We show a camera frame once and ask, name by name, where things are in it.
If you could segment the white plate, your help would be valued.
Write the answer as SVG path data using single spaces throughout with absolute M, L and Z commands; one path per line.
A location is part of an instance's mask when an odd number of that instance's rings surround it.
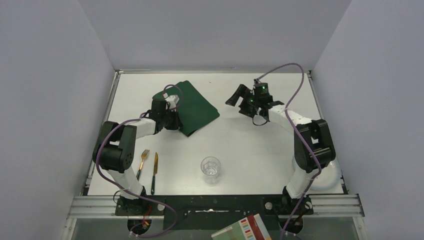
M 287 184 L 287 189 L 290 194 L 298 197 L 305 191 L 312 177 L 318 173 L 318 169 L 314 169 L 312 172 L 307 173 L 300 168 L 294 156 L 292 158 L 292 168 L 294 173 Z M 342 173 L 339 164 L 335 159 L 325 166 L 321 170 L 321 173 L 314 178 L 309 190 L 312 189 L 319 192 L 330 190 L 340 182 L 341 176 Z

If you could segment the green placemat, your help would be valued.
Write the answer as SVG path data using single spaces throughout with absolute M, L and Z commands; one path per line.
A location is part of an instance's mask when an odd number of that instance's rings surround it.
M 188 80 L 178 82 L 176 86 L 167 88 L 165 92 L 182 98 L 178 108 L 182 122 L 179 130 L 186 137 L 190 137 L 220 116 L 217 108 L 210 104 Z

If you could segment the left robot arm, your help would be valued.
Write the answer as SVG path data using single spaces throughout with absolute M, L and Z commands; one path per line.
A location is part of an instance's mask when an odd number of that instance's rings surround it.
M 162 129 L 180 129 L 183 124 L 178 112 L 179 102 L 177 95 L 153 99 L 151 108 L 138 118 L 102 124 L 92 160 L 99 173 L 105 170 L 111 176 L 101 174 L 101 177 L 119 188 L 122 206 L 143 209 L 149 205 L 146 189 L 132 168 L 135 143 L 137 139 L 158 134 Z

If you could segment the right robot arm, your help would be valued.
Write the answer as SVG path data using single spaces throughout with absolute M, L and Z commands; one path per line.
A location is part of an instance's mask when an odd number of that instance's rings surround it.
M 282 191 L 282 206 L 286 211 L 301 204 L 313 181 L 330 162 L 336 151 L 328 123 L 324 119 L 311 119 L 292 110 L 282 101 L 274 100 L 265 82 L 256 82 L 253 88 L 240 84 L 226 105 L 240 101 L 239 113 L 253 119 L 261 116 L 266 123 L 276 124 L 293 131 L 294 174 Z

